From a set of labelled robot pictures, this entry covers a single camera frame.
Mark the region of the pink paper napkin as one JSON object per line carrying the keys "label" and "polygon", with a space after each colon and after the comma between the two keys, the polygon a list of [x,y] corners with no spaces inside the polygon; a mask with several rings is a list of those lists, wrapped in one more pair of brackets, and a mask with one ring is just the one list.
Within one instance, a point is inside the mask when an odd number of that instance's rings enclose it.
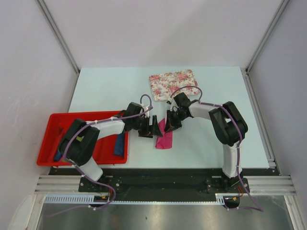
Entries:
{"label": "pink paper napkin", "polygon": [[166,126],[164,118],[158,123],[158,126],[163,136],[157,138],[155,148],[159,150],[171,149],[173,147],[173,132],[171,131],[166,133],[164,131]]}

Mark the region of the floral tray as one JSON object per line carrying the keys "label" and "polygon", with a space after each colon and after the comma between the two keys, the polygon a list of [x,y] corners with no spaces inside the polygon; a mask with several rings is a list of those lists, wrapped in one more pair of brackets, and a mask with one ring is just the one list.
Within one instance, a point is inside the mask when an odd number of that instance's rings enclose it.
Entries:
{"label": "floral tray", "polygon": [[194,96],[200,93],[194,73],[190,69],[155,74],[149,77],[149,85],[153,99],[157,102],[168,101],[171,95],[184,92],[186,96]]}

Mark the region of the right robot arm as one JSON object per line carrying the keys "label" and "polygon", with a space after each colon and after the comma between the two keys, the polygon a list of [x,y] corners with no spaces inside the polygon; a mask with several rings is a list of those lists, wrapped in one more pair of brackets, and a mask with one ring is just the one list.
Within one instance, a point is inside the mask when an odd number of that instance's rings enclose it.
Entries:
{"label": "right robot arm", "polygon": [[216,137],[223,145],[224,162],[221,186],[226,192],[238,188],[236,177],[241,175],[241,144],[248,132],[248,126],[231,101],[222,105],[190,100],[183,92],[172,99],[171,107],[166,111],[164,132],[168,133],[182,127],[186,118],[210,120]]}

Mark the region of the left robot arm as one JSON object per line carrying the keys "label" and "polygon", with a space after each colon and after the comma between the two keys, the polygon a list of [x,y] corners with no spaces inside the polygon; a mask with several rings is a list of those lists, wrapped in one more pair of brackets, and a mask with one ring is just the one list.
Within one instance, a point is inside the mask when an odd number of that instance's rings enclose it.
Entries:
{"label": "left robot arm", "polygon": [[140,137],[162,137],[157,116],[149,115],[151,105],[131,102],[127,109],[99,121],[75,119],[58,144],[58,153],[90,179],[89,186],[102,191],[106,186],[103,170],[93,159],[98,140],[112,135],[124,135],[137,130]]}

